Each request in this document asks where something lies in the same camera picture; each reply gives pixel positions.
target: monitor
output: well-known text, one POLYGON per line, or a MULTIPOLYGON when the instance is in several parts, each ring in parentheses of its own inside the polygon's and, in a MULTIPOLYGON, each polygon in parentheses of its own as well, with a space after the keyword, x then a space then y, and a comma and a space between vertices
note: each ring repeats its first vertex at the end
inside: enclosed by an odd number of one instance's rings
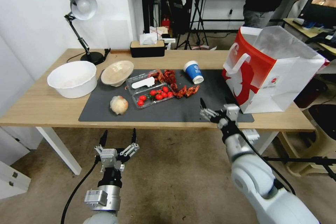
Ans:
POLYGON ((327 26, 335 26, 336 0, 308 0, 299 18, 327 26))

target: gray pants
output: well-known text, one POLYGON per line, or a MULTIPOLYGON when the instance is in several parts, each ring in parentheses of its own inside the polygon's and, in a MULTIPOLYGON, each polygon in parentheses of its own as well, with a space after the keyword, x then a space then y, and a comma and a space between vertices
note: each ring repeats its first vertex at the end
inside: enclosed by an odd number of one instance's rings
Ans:
POLYGON ((254 28, 264 28, 270 21, 274 12, 256 12, 244 8, 244 26, 254 28))

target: desk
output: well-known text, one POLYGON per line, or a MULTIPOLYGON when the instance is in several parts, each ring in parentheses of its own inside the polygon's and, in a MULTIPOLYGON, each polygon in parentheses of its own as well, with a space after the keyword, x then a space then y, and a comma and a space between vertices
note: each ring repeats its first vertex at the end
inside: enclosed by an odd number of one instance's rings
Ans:
MULTIPOLYGON (((78 118, 89 94, 77 99, 66 99, 47 85, 47 76, 68 58, 82 51, 82 49, 68 49, 0 119, 0 125, 36 127, 75 174, 80 173, 81 167, 52 127, 217 129, 216 125, 210 122, 79 122, 78 118)), ((164 57, 132 58, 128 51, 113 52, 107 56, 104 63, 97 66, 97 77, 108 65, 120 60, 132 61, 135 69, 181 69, 190 60, 198 61, 201 69, 222 69, 227 53, 227 51, 167 50, 164 57)), ((258 147, 261 152, 271 143, 278 131, 314 130, 294 103, 285 112, 260 113, 254 114, 253 117, 254 122, 242 122, 239 123, 239 127, 268 131, 263 135, 265 140, 261 141, 258 147)))
MULTIPOLYGON (((316 28, 316 27, 312 27, 310 29, 304 29, 302 26, 293 23, 293 20, 294 19, 289 19, 289 18, 283 19, 286 25, 289 25, 292 29, 294 29, 295 31, 298 31, 299 33, 301 33, 302 35, 306 37, 304 41, 312 37, 315 37, 317 34, 323 32, 321 29, 316 28)), ((320 49, 326 50, 329 53, 334 54, 336 56, 336 48, 333 48, 333 47, 330 47, 328 45, 321 44, 321 43, 317 43, 317 44, 320 47, 320 49)))

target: shopping bag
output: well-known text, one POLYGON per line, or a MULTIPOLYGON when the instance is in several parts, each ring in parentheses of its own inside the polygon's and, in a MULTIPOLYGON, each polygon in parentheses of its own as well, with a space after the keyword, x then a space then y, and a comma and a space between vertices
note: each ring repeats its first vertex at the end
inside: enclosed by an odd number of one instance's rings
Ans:
POLYGON ((328 63, 280 26, 241 27, 222 75, 243 113, 280 112, 328 63))

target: tissue box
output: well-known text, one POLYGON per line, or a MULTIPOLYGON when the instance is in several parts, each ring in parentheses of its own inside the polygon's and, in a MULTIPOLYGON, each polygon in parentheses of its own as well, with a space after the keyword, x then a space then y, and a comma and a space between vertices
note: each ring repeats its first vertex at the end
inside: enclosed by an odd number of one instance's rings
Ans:
POLYGON ((163 40, 158 40, 154 45, 140 45, 139 41, 131 42, 131 54, 133 58, 163 57, 165 55, 163 40))

